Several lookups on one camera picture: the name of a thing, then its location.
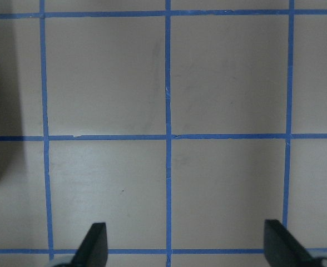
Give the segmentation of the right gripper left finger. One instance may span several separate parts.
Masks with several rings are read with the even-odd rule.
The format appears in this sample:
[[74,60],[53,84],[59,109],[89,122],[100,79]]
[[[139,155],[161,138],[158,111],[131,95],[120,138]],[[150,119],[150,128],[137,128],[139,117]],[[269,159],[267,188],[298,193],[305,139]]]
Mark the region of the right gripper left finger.
[[69,266],[105,267],[108,260],[105,222],[93,223]]

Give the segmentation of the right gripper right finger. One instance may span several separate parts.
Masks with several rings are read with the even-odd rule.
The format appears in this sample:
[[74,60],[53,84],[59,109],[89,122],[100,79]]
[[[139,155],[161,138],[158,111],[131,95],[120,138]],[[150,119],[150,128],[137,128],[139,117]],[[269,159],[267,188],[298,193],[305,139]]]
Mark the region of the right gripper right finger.
[[314,258],[276,219],[264,222],[264,257],[269,266],[314,266]]

